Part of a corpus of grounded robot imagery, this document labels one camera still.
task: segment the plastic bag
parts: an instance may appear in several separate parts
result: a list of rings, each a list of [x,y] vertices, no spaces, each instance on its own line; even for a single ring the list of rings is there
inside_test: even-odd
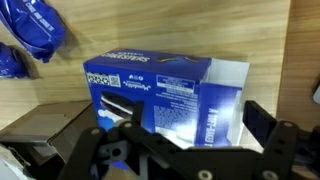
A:
[[[0,78],[29,78],[19,52],[0,42]]]
[[[0,20],[34,58],[45,63],[64,41],[58,14],[41,0],[1,0]]]

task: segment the cardboard box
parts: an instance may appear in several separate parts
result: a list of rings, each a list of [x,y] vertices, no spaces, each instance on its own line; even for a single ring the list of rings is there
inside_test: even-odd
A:
[[[2,129],[0,143],[35,178],[55,179],[82,131],[90,127],[97,127],[90,101],[39,105]]]
[[[130,118],[134,103],[144,101],[142,126],[183,148],[239,142],[248,63],[116,49],[88,60],[84,68],[105,129]]]

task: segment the wooden surface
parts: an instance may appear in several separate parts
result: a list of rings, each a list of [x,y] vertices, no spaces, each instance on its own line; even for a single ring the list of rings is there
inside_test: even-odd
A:
[[[49,64],[28,58],[37,79],[0,81],[0,127],[38,104],[89,99],[82,63],[116,47],[250,62],[244,99],[276,112],[290,0],[46,2],[68,36]],[[19,45],[2,25],[0,41]]]
[[[320,81],[320,1],[293,0],[277,116],[306,130],[320,125],[312,97]]]

